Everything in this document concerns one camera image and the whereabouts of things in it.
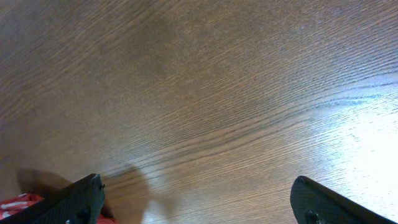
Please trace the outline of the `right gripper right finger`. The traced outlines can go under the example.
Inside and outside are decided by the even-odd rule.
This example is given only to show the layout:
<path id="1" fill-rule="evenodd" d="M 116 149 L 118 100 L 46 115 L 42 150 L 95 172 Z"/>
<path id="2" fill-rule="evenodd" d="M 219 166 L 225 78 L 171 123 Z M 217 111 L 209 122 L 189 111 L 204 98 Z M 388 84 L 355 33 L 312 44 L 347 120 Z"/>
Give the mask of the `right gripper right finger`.
<path id="1" fill-rule="evenodd" d="M 302 175 L 293 183 L 290 204 L 299 224 L 396 224 Z"/>

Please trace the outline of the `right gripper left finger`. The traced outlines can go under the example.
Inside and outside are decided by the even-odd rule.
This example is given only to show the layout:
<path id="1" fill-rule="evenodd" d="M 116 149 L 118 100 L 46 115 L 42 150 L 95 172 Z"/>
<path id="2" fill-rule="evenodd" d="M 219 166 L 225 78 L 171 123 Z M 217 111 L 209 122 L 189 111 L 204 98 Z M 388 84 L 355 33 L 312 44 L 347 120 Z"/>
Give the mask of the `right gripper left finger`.
<path id="1" fill-rule="evenodd" d="M 101 176 L 90 174 L 1 220 L 1 224 L 95 224 L 104 200 Z"/>

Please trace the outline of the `red t-shirt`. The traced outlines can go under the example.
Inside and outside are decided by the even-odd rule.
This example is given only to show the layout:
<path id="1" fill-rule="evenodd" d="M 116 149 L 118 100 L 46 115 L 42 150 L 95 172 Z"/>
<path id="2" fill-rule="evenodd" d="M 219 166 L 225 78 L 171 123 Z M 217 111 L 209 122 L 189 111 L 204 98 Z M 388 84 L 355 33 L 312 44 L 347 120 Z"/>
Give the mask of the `red t-shirt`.
<path id="1" fill-rule="evenodd" d="M 43 199 L 43 197 L 37 194 L 21 194 L 17 197 L 3 200 L 1 201 L 1 219 L 19 213 Z M 117 221 L 114 218 L 99 215 L 96 224 L 117 224 Z"/>

